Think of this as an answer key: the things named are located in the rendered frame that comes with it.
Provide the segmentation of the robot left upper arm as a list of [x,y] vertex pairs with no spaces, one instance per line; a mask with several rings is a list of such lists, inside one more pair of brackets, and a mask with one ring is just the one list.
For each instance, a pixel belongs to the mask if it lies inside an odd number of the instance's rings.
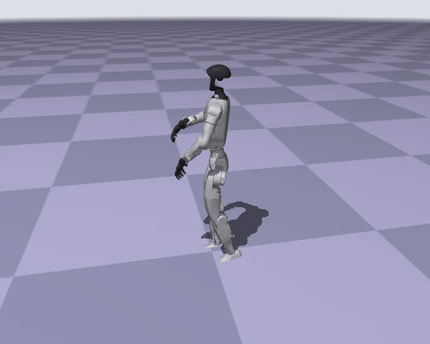
[[[207,150],[211,146],[211,137],[214,133],[216,124],[222,114],[222,105],[219,103],[212,103],[206,112],[206,120],[203,126],[202,142],[199,148]],[[200,137],[200,136],[199,136]]]

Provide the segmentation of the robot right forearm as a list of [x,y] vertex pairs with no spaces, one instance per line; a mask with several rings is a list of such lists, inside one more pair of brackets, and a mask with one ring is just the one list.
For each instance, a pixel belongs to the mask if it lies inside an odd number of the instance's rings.
[[[189,116],[189,117],[187,117],[188,119],[189,119],[189,122],[186,124],[186,128],[188,127],[188,126],[190,126],[190,125],[195,125],[195,124],[197,124],[197,123],[202,123],[202,122],[204,122],[204,111],[202,111],[202,112],[199,112],[198,114],[196,114],[196,115],[192,115],[192,116]],[[184,118],[183,118],[184,119]],[[183,120],[182,119],[182,120]]]

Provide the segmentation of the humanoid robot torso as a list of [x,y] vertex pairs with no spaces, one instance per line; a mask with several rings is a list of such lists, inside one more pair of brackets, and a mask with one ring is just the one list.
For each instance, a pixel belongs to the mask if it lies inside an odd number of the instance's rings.
[[[215,98],[212,98],[212,97]],[[206,112],[208,110],[208,107],[212,103],[219,103],[222,105],[222,114],[220,119],[218,120],[214,133],[211,137],[211,147],[210,147],[210,158],[209,158],[209,167],[211,170],[215,171],[215,165],[222,166],[224,168],[224,171],[228,171],[229,169],[229,163],[226,153],[224,152],[224,145],[226,142],[226,134],[227,134],[227,128],[228,128],[228,122],[229,122],[229,111],[230,111],[230,100],[228,97],[228,100],[221,100],[218,97],[219,95],[212,95],[205,107],[204,111],[204,122],[206,120]]]

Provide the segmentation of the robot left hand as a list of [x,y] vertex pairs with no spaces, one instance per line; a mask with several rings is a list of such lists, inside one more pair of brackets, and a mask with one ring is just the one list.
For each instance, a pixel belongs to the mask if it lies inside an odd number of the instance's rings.
[[[176,167],[176,172],[175,172],[175,176],[176,176],[176,178],[178,179],[178,180],[180,180],[180,178],[181,178],[181,176],[183,176],[183,174],[181,173],[181,170],[182,170],[182,172],[183,173],[186,173],[184,170],[183,170],[183,167],[184,166],[188,166],[187,164],[185,164],[186,163],[186,161],[184,160],[184,159],[179,159],[179,161],[178,161],[179,163],[178,163],[178,165],[177,165],[177,167]],[[181,176],[180,176],[181,175]]]

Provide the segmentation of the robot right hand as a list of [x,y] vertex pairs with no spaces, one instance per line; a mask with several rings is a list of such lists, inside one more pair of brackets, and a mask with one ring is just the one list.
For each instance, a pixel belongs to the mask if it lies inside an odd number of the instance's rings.
[[173,129],[173,132],[171,134],[171,140],[175,143],[175,137],[177,137],[177,133],[179,132],[180,129],[185,129],[186,128],[186,124],[189,122],[188,118],[184,118],[183,120],[179,121],[178,125]]

